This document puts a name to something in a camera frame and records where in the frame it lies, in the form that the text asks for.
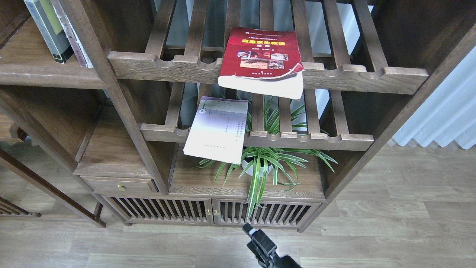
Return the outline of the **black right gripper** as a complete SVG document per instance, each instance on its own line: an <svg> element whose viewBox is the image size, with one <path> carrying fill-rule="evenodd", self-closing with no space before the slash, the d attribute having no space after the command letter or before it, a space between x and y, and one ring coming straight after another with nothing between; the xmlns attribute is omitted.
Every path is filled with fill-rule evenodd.
<svg viewBox="0 0 476 268"><path fill-rule="evenodd" d="M248 223L243 225L242 229L251 239L247 247L254 253L260 266L267 268L301 268L301 265L289 255L283 257L276 255L277 245L262 230L256 230Z"/></svg>

